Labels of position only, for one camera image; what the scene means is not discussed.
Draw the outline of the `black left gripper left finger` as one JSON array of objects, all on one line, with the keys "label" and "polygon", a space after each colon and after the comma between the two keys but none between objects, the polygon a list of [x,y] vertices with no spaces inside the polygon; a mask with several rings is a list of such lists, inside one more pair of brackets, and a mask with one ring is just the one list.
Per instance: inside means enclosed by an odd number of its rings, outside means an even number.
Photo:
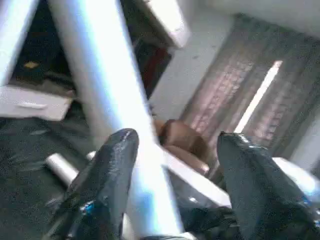
[{"label": "black left gripper left finger", "polygon": [[121,239],[138,146],[132,128],[109,136],[68,187],[47,227],[49,240]]}]

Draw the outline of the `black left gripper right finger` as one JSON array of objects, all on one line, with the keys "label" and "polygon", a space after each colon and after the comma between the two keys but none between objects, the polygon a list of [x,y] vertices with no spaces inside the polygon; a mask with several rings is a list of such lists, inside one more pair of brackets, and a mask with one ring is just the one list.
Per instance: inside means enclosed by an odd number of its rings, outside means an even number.
[{"label": "black left gripper right finger", "polygon": [[268,150],[238,133],[221,132],[217,156],[245,240],[318,240],[315,205]]}]

